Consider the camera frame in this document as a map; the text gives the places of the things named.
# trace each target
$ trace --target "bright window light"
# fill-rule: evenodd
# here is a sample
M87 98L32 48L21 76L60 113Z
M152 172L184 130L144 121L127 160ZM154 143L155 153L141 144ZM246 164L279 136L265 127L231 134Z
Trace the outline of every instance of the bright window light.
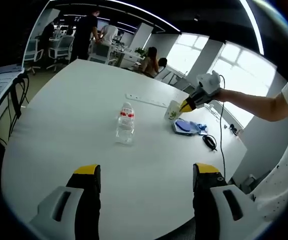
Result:
M179 36L179 39L177 41L178 44L183 44L186 46L193 46L196 39L198 39L197 35L193 35L193 34L182 34L181 36Z
M208 40L209 38L207 36L199 36L194 44L194 47L197 49L203 49Z
M239 53L241 51L241 48L230 43L226 43L224 49L220 53L221 57L231 61L235 62L236 59L239 56Z
M123 5L126 5L126 6L129 6L129 7L132 7L132 8L135 8L137 10L140 10L146 14L149 14L155 18L157 18L158 20L161 20L162 22L166 23L167 25L171 26L172 28L174 28L176 31L180 32L180 30L178 28L176 28L175 26L173 26L172 24L170 24L169 22L165 21L164 19L160 18L159 16L156 16L154 15L153 13L149 12L149 11L146 11L138 6L134 6L134 5L131 5L131 4L128 4L126 2L122 2L122 1L117 1L117 0L107 0L107 1L110 1L110 2L115 2L115 3L118 3L118 4L123 4Z
M167 65L187 76L200 56L209 37L183 33L167 56Z
M259 53L264 55L264 48L263 48L263 43L262 43L262 38L261 38L261 34L260 34L260 29L259 26L255 20L254 14L248 4L248 2L246 0L239 0L240 3L243 5L247 16L250 20L250 23L252 24L252 27L254 29L255 32L255 36L256 36L256 40L257 40L257 44L258 44L258 49L259 49Z
M126 30L126 29L124 29L124 28L121 28L121 27L118 27L118 26L117 26L117 28L118 28L118 29L121 29L121 30L123 30L123 31L129 32L129 33L131 33L131 34L134 34L134 32L129 31L129 30Z
M128 27L133 28L133 29L137 29L137 28L134 27L134 26L131 26L131 25L125 24L125 23L120 22L120 21L118 21L117 23L118 23L118 24L123 24L123 25L128 26Z
M65 14L64 16L86 17L86 15L77 15L77 14Z
M221 54L214 61L212 70L225 78L225 89L255 96L266 96L276 74L276 66L261 55L232 43L226 43ZM245 128L253 114L229 103L225 109Z

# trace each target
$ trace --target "window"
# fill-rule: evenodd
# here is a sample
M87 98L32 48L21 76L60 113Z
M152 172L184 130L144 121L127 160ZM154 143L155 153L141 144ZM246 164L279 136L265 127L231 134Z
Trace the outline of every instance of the window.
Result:
M249 95L266 96L273 82L276 66L260 55L241 46L227 42L213 66L209 69L225 78L225 89ZM226 110L245 128L253 114L229 103Z
M167 64L180 73L188 75L208 39L208 36L183 33L171 48L167 56Z

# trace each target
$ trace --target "man in black shirt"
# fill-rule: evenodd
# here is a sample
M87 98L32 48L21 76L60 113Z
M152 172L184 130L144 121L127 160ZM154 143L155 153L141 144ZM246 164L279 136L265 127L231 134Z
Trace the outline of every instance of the man in black shirt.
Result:
M38 42L38 48L44 49L45 53L48 52L48 48L50 45L50 38L53 37L53 32L54 32L54 22L52 21L44 28Z
M92 11L91 15L81 18L78 22L70 62L73 62L77 58L88 59L91 33L93 33L96 43L100 42L98 36L98 15L100 15L100 10L96 8Z

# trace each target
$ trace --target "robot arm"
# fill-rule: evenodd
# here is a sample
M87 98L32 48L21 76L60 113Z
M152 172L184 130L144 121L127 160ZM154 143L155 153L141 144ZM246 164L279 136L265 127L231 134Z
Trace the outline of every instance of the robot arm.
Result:
M189 97L183 101L180 106L181 113L191 112L194 109L203 107L212 101L213 96L220 91L220 75L212 71L212 74L201 74L196 77L197 87Z

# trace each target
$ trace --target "white cup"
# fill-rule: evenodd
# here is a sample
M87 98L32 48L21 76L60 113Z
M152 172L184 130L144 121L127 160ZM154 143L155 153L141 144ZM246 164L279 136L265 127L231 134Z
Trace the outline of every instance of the white cup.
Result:
M182 114L180 112L181 104L177 101L170 101L169 106L165 112L164 118L169 121L174 121L180 117Z

